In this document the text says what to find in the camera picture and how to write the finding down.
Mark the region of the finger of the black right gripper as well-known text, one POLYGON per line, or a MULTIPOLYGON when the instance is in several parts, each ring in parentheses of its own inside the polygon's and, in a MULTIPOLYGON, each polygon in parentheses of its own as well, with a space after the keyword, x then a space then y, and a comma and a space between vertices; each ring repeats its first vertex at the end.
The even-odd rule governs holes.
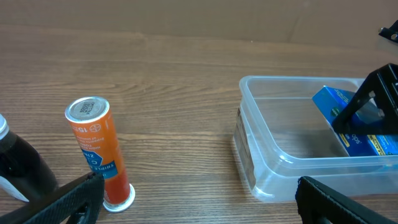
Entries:
POLYGON ((371 72, 331 126, 341 134, 397 134, 397 65, 371 72))

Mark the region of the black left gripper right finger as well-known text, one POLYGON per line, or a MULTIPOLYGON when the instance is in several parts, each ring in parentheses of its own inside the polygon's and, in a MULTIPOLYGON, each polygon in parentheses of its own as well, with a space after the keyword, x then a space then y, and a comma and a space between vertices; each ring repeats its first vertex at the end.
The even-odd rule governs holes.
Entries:
POLYGON ((295 200, 303 224, 395 224, 309 176, 299 178, 295 200))

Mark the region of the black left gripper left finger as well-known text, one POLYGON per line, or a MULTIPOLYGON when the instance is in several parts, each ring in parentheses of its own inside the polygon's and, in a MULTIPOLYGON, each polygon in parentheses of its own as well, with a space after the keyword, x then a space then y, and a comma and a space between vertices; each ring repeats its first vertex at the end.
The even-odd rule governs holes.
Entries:
POLYGON ((89 172, 44 198, 1 216, 1 223, 95 224, 104 202, 104 177, 89 172))

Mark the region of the blue VapoDrops box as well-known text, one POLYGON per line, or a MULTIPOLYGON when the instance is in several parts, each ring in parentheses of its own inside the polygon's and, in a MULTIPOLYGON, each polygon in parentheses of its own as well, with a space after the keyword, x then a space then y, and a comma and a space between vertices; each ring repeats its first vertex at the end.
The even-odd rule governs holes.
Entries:
MULTIPOLYGON (((312 100, 328 124, 340 114, 350 102, 354 93, 324 86, 312 100)), ((370 124, 377 121, 376 104, 371 100, 359 109, 352 120, 354 124, 370 124)), ((388 156, 397 154, 396 135, 337 134, 341 145, 349 156, 388 156)))

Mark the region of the clear plastic container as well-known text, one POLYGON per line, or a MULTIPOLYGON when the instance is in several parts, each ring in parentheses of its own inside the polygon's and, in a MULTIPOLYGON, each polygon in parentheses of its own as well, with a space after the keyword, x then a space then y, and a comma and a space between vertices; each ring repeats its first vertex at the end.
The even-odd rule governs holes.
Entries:
POLYGON ((312 97, 360 78, 246 76, 234 141, 241 176, 263 202, 292 201, 309 176, 347 196, 397 192, 397 156, 349 156, 312 97))

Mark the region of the dark bottle white cap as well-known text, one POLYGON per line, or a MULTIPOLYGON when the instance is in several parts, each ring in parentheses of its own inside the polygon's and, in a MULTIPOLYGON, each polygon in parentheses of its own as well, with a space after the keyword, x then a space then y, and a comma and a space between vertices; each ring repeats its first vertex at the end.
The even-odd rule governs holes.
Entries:
POLYGON ((33 202, 58 189, 40 154, 9 129, 1 117, 1 188, 23 202, 33 202))

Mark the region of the orange vitamin tube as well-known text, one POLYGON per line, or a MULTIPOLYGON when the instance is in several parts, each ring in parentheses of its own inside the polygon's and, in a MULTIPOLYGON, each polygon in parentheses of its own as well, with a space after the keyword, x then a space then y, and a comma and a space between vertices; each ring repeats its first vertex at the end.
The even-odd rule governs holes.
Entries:
POLYGON ((129 181, 109 102, 86 96, 65 109, 80 149, 93 172, 104 177, 104 208, 111 213, 127 210, 136 193, 129 181))

